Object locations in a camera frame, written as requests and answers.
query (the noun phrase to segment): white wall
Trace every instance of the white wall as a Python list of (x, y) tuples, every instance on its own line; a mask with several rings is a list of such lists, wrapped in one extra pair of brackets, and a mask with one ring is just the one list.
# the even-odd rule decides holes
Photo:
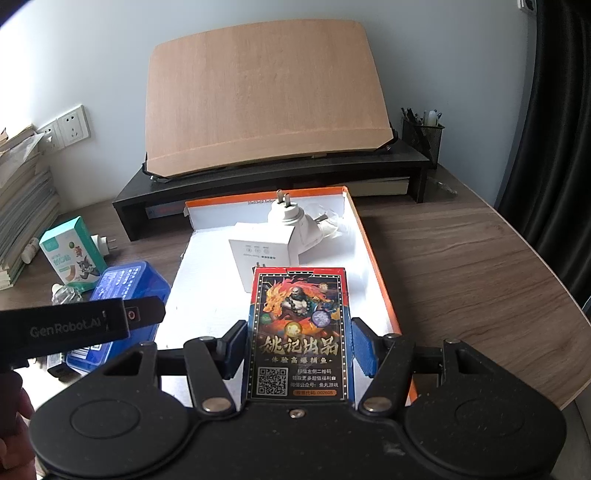
[(306, 17), (362, 21), (395, 128), (401, 106), (443, 111), (440, 162), (494, 202), (526, 77), (515, 0), (33, 0), (0, 28), (0, 125), (40, 126), (84, 104), (92, 137), (51, 157), (56, 184), (66, 209), (114, 197), (144, 159), (155, 45)]

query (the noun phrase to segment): black monitor stand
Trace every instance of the black monitor stand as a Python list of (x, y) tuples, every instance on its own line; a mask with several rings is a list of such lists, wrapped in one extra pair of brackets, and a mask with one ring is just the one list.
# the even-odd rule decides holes
[(147, 234), (146, 207), (240, 193), (324, 187), (353, 180), (409, 177), (408, 194), (423, 201), (431, 162), (412, 147), (396, 143), (370, 154), (265, 160), (206, 170), (179, 179), (154, 179), (139, 169), (113, 201), (129, 240)]

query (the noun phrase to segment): human hand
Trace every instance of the human hand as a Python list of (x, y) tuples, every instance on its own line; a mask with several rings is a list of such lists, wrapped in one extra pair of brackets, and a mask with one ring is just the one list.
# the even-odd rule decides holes
[(0, 480), (36, 480), (35, 453), (29, 440), (28, 427), (22, 419), (30, 419), (34, 409), (24, 389), (18, 399), (16, 434), (0, 439)]

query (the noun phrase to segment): cartoon cat illustration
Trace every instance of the cartoon cat illustration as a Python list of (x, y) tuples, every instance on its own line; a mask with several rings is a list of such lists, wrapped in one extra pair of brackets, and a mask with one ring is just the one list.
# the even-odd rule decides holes
[(82, 280), (86, 280), (88, 275), (94, 275), (95, 277), (100, 277), (99, 269), (96, 268), (92, 263), (88, 261), (88, 257), (84, 257), (82, 262), (76, 262), (80, 267), (82, 273), (80, 274), (80, 278)]

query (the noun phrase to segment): qr code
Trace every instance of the qr code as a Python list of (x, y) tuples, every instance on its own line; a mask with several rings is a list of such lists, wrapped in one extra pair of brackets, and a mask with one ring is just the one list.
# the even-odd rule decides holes
[(259, 367), (256, 393), (274, 397), (287, 396), (288, 369), (286, 367)]

